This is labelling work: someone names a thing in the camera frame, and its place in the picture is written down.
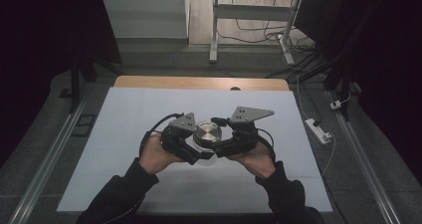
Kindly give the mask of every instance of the human hand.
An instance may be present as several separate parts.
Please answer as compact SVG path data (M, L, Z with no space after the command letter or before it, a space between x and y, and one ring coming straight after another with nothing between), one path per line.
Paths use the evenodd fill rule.
M151 135L139 158L139 165L143 170L149 174L156 174L173 162L183 162L183 160L162 148L161 134Z
M253 175L266 179L276 171L270 151L260 142L249 152L236 154L227 157L230 160L238 161Z

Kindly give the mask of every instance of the black sleeve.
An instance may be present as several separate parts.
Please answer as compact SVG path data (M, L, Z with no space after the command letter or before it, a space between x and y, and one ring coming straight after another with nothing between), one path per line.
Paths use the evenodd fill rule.
M256 178L268 194L269 206L279 224L323 224L320 213L305 206L305 189L298 180L290 181L281 161L267 179Z
M77 223L119 223L136 213L145 193L158 178L148 174L136 158L124 177L114 176L97 194Z

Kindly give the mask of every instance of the floor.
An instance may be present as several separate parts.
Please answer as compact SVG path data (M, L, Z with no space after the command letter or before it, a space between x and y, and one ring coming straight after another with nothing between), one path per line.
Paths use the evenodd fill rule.
M192 3L206 0L192 0ZM239 2L254 3L257 0L238 0ZM265 44L251 46L242 45L237 41L220 40L219 60L215 65L208 62L210 27L199 24L204 18L210 17L210 11L191 11L190 45L171 43L123 43L119 49L122 55L122 65L118 68L128 75L145 76L191 76L191 77L238 77L264 78L270 74L273 79L286 79L294 70L288 70L280 54L280 47L270 41ZM262 39L262 32L253 33L239 31L236 23L224 25L219 23L219 31L227 35L242 39ZM256 24L242 23L241 26L263 28L266 22ZM303 34L292 35L294 39L302 38ZM293 53L297 61L308 53ZM315 59L311 66L319 62ZM87 97L82 115L97 116L109 87L112 86L116 75L102 66L96 65L99 74L94 83L86 84L81 81L84 91L91 87L93 91ZM339 127L337 113L333 112L328 104L336 98L336 91L326 91L321 82L326 74L321 74L297 85L295 76L290 79L290 89L295 94L298 109L302 111L303 119L307 116L321 118L320 126L335 134L335 149L333 145L322 146L312 133L307 130L310 145L321 171L326 169L324 183L328 193L332 213L322 213L325 223L387 223L379 211L378 203L368 187L365 177L352 154L350 143ZM70 88L70 74L63 73L54 78L50 96L43 109L39 112L33 125L30 127L21 143L10 159L0 170L0 223L7 223L25 193L46 153L61 132L61 128L69 117L70 100L61 96L64 89ZM377 126L362 111L358 105L358 90L353 90L349 100L350 123L353 125L356 136L372 163L376 174L388 197L394 206L401 223L422 223L422 187L413 177L406 164L395 151L388 139ZM79 157L88 140L86 126L75 126L72 135L66 142L60 158L54 167L46 186L36 202L34 209L28 216L27 223L75 223L78 214L58 213L56 208L68 185ZM146 219L146 223L174 223L174 218ZM247 220L234 217L206 217L192 219L183 217L181 222L203 223L261 223L257 218Z

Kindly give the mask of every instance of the table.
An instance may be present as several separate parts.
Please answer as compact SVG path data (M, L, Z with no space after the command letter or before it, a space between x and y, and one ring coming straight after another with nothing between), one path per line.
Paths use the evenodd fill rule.
M150 129L162 116L194 112L199 123L215 116L231 116L237 106L275 112L256 120L255 125L273 137L277 160L284 162L288 178L304 184L307 205L321 212L332 211L295 97L286 81L135 76L119 77L108 91L58 211L85 210L106 182L113 175L123 175L127 162L137 155L142 137L139 131ZM231 131L222 127L222 138L229 138ZM186 141L193 142L191 137ZM212 165L199 162L167 167L157 175L160 182L148 191L139 212L271 213L264 189L242 165L216 156L213 160Z

